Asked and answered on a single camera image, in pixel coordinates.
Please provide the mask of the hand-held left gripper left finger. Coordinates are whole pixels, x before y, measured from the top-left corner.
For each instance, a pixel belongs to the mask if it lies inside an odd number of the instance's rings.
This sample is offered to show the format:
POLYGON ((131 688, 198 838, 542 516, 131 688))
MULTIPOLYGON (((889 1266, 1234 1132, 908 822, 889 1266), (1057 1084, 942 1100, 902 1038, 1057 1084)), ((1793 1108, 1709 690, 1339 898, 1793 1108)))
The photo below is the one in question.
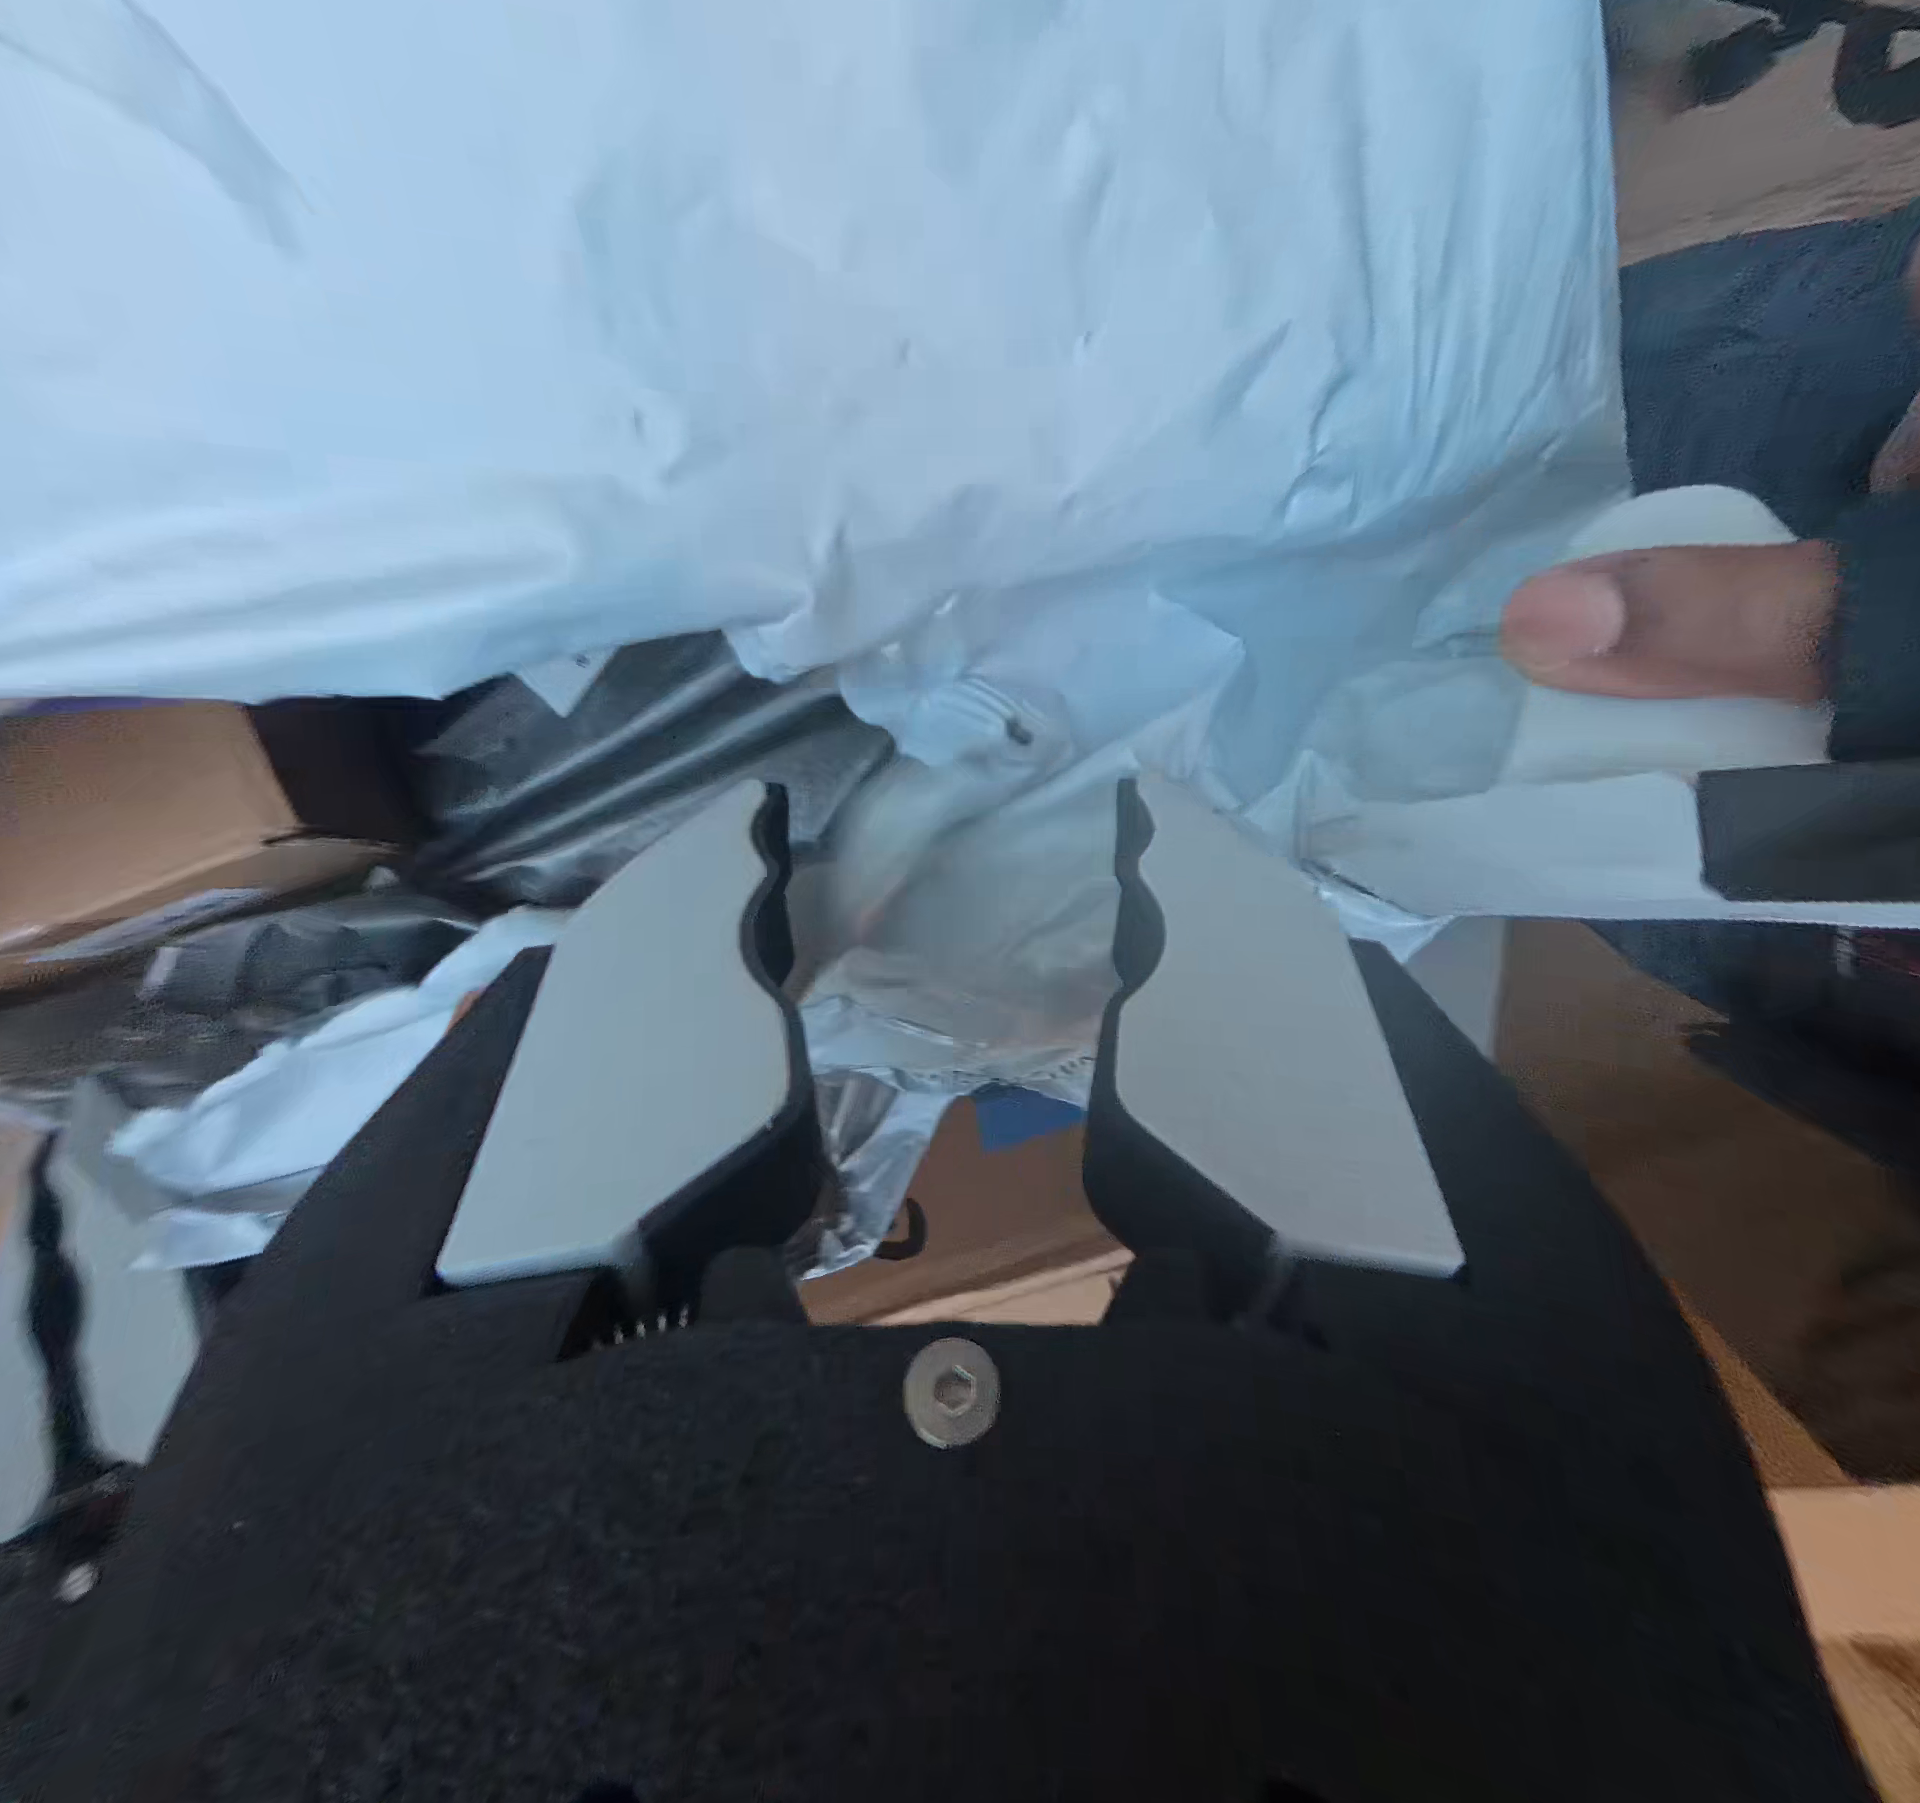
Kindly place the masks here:
POLYGON ((436 1260, 451 1288, 577 1270, 693 1288, 783 1246, 825 1144, 787 980, 789 800, 744 782, 556 938, 436 1260))

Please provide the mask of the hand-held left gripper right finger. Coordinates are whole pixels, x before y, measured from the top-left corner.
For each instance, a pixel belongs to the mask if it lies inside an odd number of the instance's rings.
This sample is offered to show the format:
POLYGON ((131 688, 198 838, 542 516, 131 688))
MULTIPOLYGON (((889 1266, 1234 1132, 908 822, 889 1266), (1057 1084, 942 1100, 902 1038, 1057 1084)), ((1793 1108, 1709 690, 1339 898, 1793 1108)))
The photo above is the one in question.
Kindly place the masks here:
POLYGON ((1114 874, 1083 1154, 1108 1232, 1193 1252, 1219 1284, 1272 1262, 1453 1278, 1467 1254, 1316 886, 1157 776, 1116 790, 1114 874))

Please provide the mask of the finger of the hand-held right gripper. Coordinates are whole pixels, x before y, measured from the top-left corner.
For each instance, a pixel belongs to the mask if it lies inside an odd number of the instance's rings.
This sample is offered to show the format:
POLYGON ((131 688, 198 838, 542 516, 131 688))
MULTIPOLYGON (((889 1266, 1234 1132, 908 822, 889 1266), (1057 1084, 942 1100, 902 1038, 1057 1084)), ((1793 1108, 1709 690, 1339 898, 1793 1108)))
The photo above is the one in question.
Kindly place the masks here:
POLYGON ((1318 798, 1303 858, 1429 920, 1701 920, 1696 786, 1671 774, 1500 786, 1469 798, 1318 798))

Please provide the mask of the white plastic mailer bag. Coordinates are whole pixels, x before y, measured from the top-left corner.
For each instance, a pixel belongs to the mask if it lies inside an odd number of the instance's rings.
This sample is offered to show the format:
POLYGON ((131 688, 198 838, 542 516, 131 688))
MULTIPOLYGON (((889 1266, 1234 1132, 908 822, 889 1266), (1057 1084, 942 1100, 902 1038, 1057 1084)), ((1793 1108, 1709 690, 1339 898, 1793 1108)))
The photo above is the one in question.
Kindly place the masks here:
POLYGON ((1493 790, 1627 492, 1603 0, 4 0, 4 690, 720 634, 1091 974, 1075 776, 1493 790))

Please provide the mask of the person's right hand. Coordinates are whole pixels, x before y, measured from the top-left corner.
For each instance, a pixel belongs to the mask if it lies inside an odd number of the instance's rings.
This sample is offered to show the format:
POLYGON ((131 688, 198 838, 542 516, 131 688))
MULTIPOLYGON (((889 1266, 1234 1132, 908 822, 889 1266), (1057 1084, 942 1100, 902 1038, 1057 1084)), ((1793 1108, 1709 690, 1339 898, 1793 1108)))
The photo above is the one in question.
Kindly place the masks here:
POLYGON ((1840 568, 1822 544, 1619 552, 1532 576, 1500 656, 1537 686, 1621 702, 1828 698, 1840 568))

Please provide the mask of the cardboard box with blue tape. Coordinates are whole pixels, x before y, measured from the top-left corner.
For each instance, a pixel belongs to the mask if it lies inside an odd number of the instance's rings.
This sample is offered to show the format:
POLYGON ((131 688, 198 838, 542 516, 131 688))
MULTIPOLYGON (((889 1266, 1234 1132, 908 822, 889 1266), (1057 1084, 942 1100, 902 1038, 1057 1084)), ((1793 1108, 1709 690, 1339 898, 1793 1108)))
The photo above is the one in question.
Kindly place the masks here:
POLYGON ((1130 1254, 1093 1214, 1081 1120, 990 1146, 983 1114, 949 1110, 908 1186, 902 1214, 865 1262, 810 1280, 819 1326, 1072 1328, 1098 1324, 1130 1254))

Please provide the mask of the dark cloth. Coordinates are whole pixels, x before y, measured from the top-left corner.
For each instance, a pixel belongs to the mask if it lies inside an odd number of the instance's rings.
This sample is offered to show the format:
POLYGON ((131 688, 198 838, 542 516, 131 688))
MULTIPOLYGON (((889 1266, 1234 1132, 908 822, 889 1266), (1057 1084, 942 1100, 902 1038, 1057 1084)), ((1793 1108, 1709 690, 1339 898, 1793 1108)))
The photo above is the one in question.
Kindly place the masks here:
POLYGON ((1916 398, 1916 242, 1912 200, 1625 268, 1635 492, 1724 486, 1801 538, 1863 502, 1916 398))

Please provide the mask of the brown cardboard box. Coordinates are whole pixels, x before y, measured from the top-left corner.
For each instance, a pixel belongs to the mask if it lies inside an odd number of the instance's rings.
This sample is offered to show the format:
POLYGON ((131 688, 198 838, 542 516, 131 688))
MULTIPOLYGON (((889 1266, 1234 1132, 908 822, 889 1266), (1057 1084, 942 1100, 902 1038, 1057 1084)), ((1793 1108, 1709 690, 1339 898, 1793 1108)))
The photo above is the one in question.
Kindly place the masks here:
POLYGON ((3 990, 347 886, 425 834, 384 706, 4 718, 3 990))

